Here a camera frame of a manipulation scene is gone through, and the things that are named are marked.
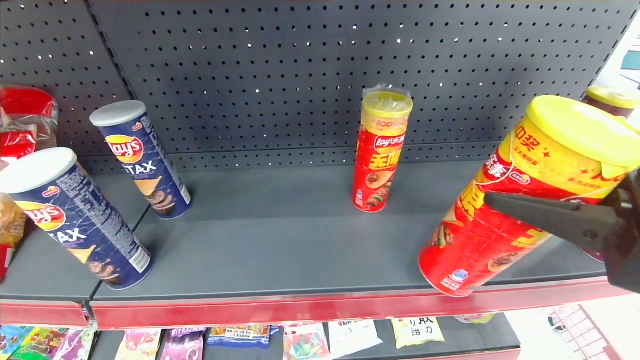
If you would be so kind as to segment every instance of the gray pegboard back panel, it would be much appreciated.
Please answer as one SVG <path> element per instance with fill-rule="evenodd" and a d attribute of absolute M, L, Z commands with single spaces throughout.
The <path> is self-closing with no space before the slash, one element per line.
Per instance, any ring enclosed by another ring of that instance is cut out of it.
<path fill-rule="evenodd" d="M 488 157 L 498 142 L 441 143 L 434 145 L 405 145 L 402 163 L 425 161 L 468 161 Z M 315 149 L 277 149 L 254 151 L 192 152 L 171 154 L 177 169 L 183 171 L 249 170 L 259 167 L 318 167 L 351 165 L 355 162 L 354 147 Z M 122 171 L 114 156 L 90 156 L 80 162 L 92 174 Z"/>
<path fill-rule="evenodd" d="M 83 1 L 0 3 L 0 83 L 48 91 L 60 106 L 59 144 L 109 154 L 89 114 L 129 96 Z"/>
<path fill-rule="evenodd" d="M 363 87 L 415 98 L 407 142 L 497 141 L 578 98 L 638 2 L 94 2 L 170 152 L 344 147 Z"/>

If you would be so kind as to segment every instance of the barcode label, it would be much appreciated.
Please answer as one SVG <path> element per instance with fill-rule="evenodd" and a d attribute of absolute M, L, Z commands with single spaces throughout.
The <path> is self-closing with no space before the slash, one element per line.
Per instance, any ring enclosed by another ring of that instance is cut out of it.
<path fill-rule="evenodd" d="M 129 260 L 131 265 L 141 274 L 149 265 L 149 261 L 151 261 L 151 257 L 141 247 L 138 249 L 138 252 L 133 255 L 133 258 Z"/>
<path fill-rule="evenodd" d="M 182 184 L 182 181 L 180 182 L 179 186 L 180 186 L 180 194 L 184 198 L 184 202 L 189 204 L 191 202 L 191 194 L 189 194 L 189 190 L 187 190 L 187 187 L 184 186 L 184 184 Z"/>
<path fill-rule="evenodd" d="M 13 249 L 8 248 L 6 250 L 6 259 L 4 259 L 4 267 L 8 268 L 9 264 L 11 263 L 11 259 L 13 258 Z"/>

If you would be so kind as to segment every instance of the yellow snack package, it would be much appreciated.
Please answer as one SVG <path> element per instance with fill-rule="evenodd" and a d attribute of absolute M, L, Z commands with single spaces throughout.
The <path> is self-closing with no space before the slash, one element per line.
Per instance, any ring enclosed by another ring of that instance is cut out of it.
<path fill-rule="evenodd" d="M 0 282 L 24 236 L 26 215 L 7 194 L 0 193 Z"/>
<path fill-rule="evenodd" d="M 429 341 L 444 342 L 444 335 L 434 316 L 391 319 L 396 335 L 396 348 L 421 345 Z"/>

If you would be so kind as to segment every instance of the red lay's chip canister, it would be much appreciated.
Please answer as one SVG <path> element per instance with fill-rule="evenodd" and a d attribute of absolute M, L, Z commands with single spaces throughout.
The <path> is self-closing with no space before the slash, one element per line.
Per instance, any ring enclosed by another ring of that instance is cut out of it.
<path fill-rule="evenodd" d="M 401 89 L 364 91 L 352 194 L 356 208 L 374 213 L 385 207 L 412 109 L 411 95 Z"/>
<path fill-rule="evenodd" d="M 640 133 L 623 117 L 544 95 L 446 214 L 419 257 L 431 285 L 464 297 L 551 235 L 484 203 L 491 192 L 598 204 L 640 166 Z"/>

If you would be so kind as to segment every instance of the lay's stax canister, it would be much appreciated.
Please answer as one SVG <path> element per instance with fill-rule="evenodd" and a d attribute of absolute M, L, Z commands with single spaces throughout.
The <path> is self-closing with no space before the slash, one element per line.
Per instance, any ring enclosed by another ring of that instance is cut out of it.
<path fill-rule="evenodd" d="M 73 150 L 55 147 L 17 160 L 0 172 L 0 192 L 110 287 L 130 288 L 151 271 L 149 252 Z"/>
<path fill-rule="evenodd" d="M 352 194 L 359 210 L 374 213 L 387 204 L 412 109 L 411 95 L 401 89 L 364 91 Z"/>
<path fill-rule="evenodd" d="M 187 212 L 191 195 L 178 177 L 141 101 L 103 106 L 89 120 L 100 129 L 109 148 L 159 218 L 173 219 Z"/>
<path fill-rule="evenodd" d="M 464 297 L 550 237 L 484 203 L 489 192 L 598 204 L 640 166 L 624 118 L 562 97 L 536 97 L 484 163 L 419 256 L 431 285 Z"/>

